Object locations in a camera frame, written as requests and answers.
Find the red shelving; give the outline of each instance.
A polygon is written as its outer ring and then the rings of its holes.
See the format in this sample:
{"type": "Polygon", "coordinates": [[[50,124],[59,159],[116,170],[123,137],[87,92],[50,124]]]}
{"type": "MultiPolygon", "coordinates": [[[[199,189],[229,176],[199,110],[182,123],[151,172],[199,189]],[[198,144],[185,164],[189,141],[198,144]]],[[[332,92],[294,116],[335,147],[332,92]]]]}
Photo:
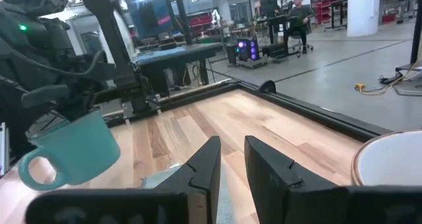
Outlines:
{"type": "Polygon", "coordinates": [[[195,14],[189,14],[188,16],[189,26],[191,31],[195,34],[201,34],[201,32],[209,29],[212,25],[211,12],[201,12],[195,14]]]}
{"type": "Polygon", "coordinates": [[[318,24],[330,21],[331,3],[337,0],[312,0],[312,7],[315,10],[315,18],[318,24]]]}

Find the concrete floor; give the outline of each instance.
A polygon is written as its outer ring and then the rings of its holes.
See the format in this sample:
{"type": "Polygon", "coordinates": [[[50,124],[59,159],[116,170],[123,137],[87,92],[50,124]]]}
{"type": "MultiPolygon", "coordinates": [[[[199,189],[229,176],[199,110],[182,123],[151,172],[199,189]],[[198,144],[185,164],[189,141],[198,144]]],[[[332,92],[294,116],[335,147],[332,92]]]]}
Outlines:
{"type": "Polygon", "coordinates": [[[397,66],[409,63],[414,22],[381,26],[373,36],[348,38],[346,30],[320,28],[309,35],[315,50],[298,59],[289,57],[259,69],[212,64],[216,80],[238,78],[259,85],[276,82],[281,94],[321,106],[390,130],[422,127],[422,97],[399,96],[393,89],[381,96],[364,96],[356,82],[379,88],[380,75],[394,75],[397,66]]]}

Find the gaming pc with purple lights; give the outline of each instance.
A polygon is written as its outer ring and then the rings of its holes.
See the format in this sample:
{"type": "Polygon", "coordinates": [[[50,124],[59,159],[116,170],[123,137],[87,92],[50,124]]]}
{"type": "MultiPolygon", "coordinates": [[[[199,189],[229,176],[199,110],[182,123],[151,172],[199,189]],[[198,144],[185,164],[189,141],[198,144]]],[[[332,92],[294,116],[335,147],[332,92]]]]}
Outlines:
{"type": "Polygon", "coordinates": [[[237,39],[237,55],[240,61],[253,61],[259,60],[258,42],[255,37],[253,38],[239,38],[237,39]]]}

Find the wooden table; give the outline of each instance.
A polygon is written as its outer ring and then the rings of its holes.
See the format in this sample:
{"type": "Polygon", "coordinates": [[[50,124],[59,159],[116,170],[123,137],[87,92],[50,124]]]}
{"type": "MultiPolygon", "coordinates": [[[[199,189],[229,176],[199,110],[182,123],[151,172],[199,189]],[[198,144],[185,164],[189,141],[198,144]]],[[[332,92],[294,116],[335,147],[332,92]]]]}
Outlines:
{"type": "MultiPolygon", "coordinates": [[[[249,190],[243,146],[254,135],[296,162],[336,184],[350,183],[351,159],[361,145],[268,101],[235,90],[166,111],[131,125],[112,128],[121,157],[106,172],[79,186],[63,188],[133,188],[141,178],[184,163],[210,136],[222,141],[222,166],[238,223],[258,223],[249,190]]],[[[38,181],[54,172],[38,159],[31,166],[38,181]]],[[[39,192],[26,187],[13,167],[0,180],[0,223],[22,223],[27,205],[39,192]]]]}
{"type": "Polygon", "coordinates": [[[255,26],[234,28],[230,30],[231,37],[252,37],[255,35],[255,26]]]}

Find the office chair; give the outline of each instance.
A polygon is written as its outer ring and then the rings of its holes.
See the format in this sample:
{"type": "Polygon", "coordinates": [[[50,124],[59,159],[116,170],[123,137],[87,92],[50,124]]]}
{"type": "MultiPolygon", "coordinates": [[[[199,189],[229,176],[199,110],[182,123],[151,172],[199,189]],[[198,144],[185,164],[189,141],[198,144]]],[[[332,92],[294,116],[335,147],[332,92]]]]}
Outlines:
{"type": "MultiPolygon", "coordinates": [[[[312,28],[311,28],[311,21],[308,21],[308,29],[307,29],[307,35],[310,34],[312,32],[312,28]]],[[[296,47],[298,48],[297,51],[297,57],[300,58],[302,56],[302,47],[307,47],[307,49],[310,49],[311,51],[314,51],[314,46],[307,43],[306,45],[303,45],[302,40],[301,40],[301,36],[299,34],[299,32],[293,32],[292,35],[290,36],[292,39],[295,40],[299,40],[297,42],[297,44],[295,44],[292,49],[295,50],[296,47]]]]}

